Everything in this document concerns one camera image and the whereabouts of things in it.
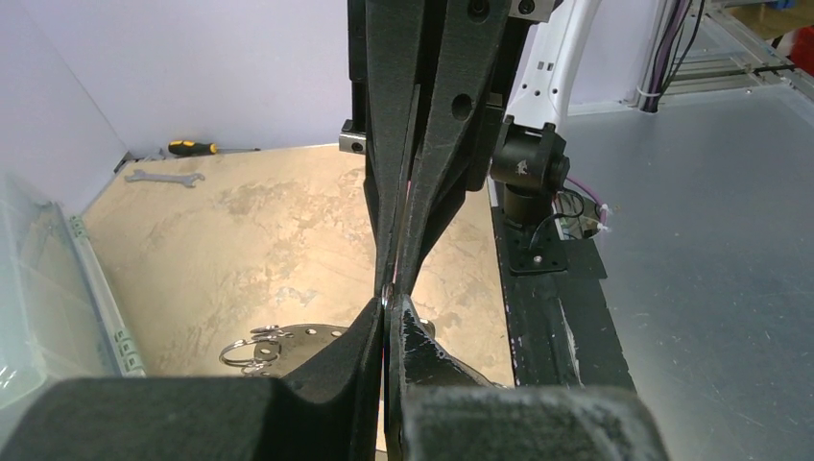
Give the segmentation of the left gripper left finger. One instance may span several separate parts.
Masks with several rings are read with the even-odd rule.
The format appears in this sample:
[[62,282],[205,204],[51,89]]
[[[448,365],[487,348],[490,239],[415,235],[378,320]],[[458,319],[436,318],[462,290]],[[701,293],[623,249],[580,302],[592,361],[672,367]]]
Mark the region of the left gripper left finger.
[[372,460],[383,308],[282,377],[78,378],[25,413],[5,460]]

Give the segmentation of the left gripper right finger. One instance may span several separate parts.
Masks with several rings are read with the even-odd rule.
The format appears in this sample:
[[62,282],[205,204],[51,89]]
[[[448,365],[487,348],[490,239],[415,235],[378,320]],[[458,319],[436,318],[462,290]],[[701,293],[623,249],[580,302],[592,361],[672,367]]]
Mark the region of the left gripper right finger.
[[430,337],[409,296],[390,297],[385,312],[391,459],[668,459],[654,418],[634,394],[606,386],[501,388]]

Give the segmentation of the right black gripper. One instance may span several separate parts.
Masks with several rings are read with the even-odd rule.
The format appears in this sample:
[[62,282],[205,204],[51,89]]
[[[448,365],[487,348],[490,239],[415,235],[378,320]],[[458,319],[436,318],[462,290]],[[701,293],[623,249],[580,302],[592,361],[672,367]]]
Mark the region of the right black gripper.
[[[541,11],[547,11],[551,21],[563,9],[562,3],[518,1],[512,7],[517,15],[507,26],[510,42],[522,45],[527,32],[514,27],[530,27]],[[422,262],[463,204],[466,163],[458,156],[486,88],[510,7],[509,1],[429,1],[421,35],[420,1],[347,2],[351,117],[340,130],[339,146],[343,152],[365,154],[367,132],[377,192],[376,295],[385,292],[394,274],[396,295],[413,292]],[[424,47],[419,53],[420,38]],[[395,269],[417,61],[423,75],[434,69],[430,61],[436,57]]]

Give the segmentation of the white oval keyring holder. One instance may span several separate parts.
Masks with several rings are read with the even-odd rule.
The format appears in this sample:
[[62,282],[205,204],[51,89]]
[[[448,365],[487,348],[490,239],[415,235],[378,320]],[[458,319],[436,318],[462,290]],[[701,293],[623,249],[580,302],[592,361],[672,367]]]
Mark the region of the white oval keyring holder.
[[417,386],[483,386],[493,381],[447,352],[409,303],[395,311],[368,305],[347,327],[265,326],[225,347],[220,361],[244,376],[314,403],[379,395],[400,399]]

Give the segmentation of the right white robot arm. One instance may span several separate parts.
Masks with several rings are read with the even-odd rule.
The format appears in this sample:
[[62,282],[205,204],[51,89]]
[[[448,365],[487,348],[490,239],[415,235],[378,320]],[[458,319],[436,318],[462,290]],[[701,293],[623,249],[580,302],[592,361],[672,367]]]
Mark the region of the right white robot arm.
[[351,1],[352,115],[365,158],[373,292],[413,291],[422,262],[486,178],[552,195],[595,1]]

